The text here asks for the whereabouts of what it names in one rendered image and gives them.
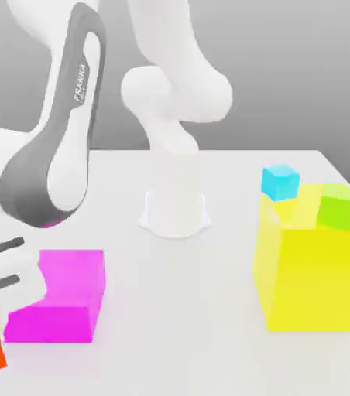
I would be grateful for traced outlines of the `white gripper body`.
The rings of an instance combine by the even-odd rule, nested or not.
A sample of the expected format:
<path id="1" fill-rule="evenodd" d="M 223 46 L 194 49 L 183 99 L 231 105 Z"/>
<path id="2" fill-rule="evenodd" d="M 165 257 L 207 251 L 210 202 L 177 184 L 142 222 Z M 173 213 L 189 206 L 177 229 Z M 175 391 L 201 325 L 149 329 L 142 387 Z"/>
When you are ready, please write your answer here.
<path id="1" fill-rule="evenodd" d="M 0 254 L 0 318 L 42 300 L 46 283 L 39 269 L 39 252 Z"/>

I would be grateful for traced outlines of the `small cyan cube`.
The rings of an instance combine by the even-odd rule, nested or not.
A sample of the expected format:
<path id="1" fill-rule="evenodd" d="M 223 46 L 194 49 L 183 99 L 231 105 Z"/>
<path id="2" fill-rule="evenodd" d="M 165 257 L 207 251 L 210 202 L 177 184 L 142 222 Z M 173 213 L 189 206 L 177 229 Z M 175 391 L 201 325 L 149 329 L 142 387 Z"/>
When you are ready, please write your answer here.
<path id="1" fill-rule="evenodd" d="M 300 173 L 288 165 L 267 166 L 262 170 L 261 191 L 272 201 L 296 199 L 299 185 Z"/>

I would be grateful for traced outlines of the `small green cube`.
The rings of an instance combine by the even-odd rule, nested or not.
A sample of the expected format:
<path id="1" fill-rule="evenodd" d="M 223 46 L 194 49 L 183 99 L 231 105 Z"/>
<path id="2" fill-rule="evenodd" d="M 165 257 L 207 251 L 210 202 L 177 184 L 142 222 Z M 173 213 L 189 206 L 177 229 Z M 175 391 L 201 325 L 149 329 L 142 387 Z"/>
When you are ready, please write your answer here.
<path id="1" fill-rule="evenodd" d="M 323 184 L 317 225 L 336 230 L 350 230 L 350 185 Z"/>

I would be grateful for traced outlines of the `large magenta box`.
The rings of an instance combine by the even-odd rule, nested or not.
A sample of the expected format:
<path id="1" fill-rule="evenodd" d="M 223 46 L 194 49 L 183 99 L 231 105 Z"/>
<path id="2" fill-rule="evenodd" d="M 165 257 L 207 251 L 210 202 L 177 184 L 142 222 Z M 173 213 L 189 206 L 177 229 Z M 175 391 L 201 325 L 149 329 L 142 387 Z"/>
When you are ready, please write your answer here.
<path id="1" fill-rule="evenodd" d="M 90 343 L 105 293 L 103 250 L 41 250 L 43 300 L 9 316 L 6 343 Z"/>

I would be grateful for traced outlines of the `large yellow box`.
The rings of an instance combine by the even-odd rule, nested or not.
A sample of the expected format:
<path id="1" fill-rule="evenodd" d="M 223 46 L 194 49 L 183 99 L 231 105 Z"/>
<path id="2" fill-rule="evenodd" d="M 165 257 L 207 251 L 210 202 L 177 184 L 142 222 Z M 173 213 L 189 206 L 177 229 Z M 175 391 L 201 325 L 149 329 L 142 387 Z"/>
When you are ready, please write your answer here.
<path id="1" fill-rule="evenodd" d="M 271 331 L 350 332 L 350 230 L 317 222 L 322 190 L 261 195 L 253 278 Z"/>

